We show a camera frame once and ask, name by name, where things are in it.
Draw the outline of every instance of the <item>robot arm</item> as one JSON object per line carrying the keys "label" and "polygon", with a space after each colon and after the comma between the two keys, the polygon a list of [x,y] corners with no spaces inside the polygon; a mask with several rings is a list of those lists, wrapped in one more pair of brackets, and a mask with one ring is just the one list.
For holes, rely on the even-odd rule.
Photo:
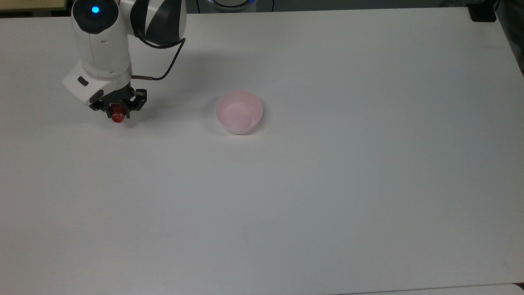
{"label": "robot arm", "polygon": [[121,122],[147,101],[146,90],[130,85],[127,34],[155,48],[182,45],[186,11],[184,0],[117,1],[74,2],[71,20],[80,61],[62,83],[84,105]]}

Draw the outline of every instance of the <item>pink bowl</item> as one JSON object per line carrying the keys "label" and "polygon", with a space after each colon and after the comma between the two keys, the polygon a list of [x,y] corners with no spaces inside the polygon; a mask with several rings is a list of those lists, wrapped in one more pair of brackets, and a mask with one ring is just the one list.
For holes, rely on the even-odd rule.
{"label": "pink bowl", "polygon": [[246,90],[235,90],[222,96],[215,107],[216,117],[232,134],[246,134],[262,117],[262,102]]}

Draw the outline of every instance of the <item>red ball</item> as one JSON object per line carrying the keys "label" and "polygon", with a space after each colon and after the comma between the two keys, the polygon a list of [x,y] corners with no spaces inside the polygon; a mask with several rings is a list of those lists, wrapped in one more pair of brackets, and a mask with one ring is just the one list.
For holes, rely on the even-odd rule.
{"label": "red ball", "polygon": [[109,111],[111,112],[111,119],[115,123],[122,123],[126,118],[126,110],[119,103],[110,104]]}

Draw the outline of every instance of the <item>white table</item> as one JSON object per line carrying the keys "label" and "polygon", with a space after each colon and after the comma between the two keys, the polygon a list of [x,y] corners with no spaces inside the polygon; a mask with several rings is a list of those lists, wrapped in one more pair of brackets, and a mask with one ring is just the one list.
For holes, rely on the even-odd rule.
{"label": "white table", "polygon": [[[124,124],[68,18],[1,19],[0,293],[319,295],[524,281],[524,81],[466,8],[190,15]],[[137,75],[175,49],[130,41]],[[217,98],[265,107],[248,136]]]}

